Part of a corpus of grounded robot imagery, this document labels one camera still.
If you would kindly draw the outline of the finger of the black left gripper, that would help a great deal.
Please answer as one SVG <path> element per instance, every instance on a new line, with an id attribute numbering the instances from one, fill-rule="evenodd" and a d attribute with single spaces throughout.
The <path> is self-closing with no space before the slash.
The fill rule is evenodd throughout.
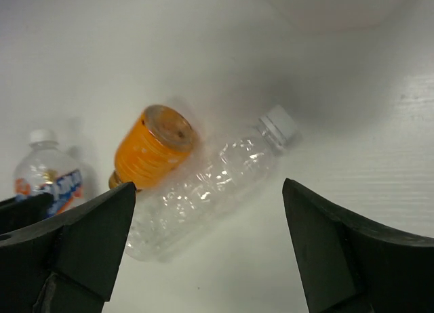
<path id="1" fill-rule="evenodd" d="M 53 201 L 53 196 L 48 193 L 21 201 L 13 198 L 1 201 L 1 233 L 12 232 L 44 220 Z"/>

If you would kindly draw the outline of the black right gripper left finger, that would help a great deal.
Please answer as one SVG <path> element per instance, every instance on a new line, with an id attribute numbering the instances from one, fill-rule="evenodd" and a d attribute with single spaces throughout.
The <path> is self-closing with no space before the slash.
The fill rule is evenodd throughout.
<path id="1" fill-rule="evenodd" d="M 101 312 L 111 299 L 135 202 L 128 182 L 1 233 L 1 311 Z"/>

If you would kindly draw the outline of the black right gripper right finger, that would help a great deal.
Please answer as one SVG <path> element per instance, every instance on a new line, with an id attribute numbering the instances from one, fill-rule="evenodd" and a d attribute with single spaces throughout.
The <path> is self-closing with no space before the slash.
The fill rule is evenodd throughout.
<path id="1" fill-rule="evenodd" d="M 310 312 L 432 312 L 433 239 L 375 222 L 287 179 L 282 189 Z"/>

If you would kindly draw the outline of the blue orange label clear bottle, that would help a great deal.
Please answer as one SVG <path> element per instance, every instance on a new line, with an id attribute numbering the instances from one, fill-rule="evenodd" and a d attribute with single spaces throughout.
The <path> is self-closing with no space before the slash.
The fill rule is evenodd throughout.
<path id="1" fill-rule="evenodd" d="M 31 151 L 14 172 L 14 192 L 18 201 L 39 194 L 53 196 L 45 217 L 61 214 L 94 198 L 89 169 L 58 148 L 58 138 L 50 129 L 30 133 Z"/>

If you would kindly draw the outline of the clear unlabelled plastic bottle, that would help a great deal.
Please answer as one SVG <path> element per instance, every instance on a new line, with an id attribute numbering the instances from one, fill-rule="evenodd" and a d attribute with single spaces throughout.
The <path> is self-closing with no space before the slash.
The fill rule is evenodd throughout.
<path id="1" fill-rule="evenodd" d="M 252 200 L 296 135 L 292 117 L 275 105 L 253 126 L 200 146 L 155 189 L 138 194 L 125 253 L 171 260 Z"/>

